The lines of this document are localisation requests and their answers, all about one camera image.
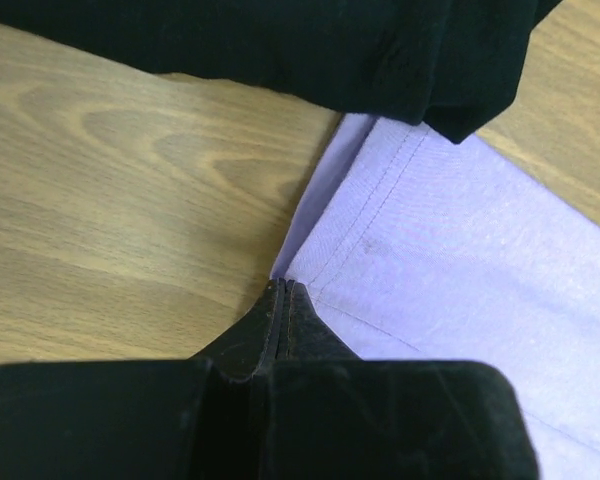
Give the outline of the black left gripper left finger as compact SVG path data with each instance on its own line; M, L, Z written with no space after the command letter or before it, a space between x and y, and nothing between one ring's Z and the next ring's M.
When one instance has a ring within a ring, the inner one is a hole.
M0 479L253 479L286 286L188 359L0 365Z

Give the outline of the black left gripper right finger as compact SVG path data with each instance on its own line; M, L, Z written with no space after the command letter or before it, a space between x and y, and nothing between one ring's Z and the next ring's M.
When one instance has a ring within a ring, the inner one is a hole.
M463 360L362 360L282 282L263 479L535 479L515 391Z

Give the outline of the lavender t shirt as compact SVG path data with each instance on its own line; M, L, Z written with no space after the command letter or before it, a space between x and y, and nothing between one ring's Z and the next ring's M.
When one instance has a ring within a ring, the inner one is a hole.
M477 137L348 115L273 277L368 359L513 384L545 479L600 479L600 228Z

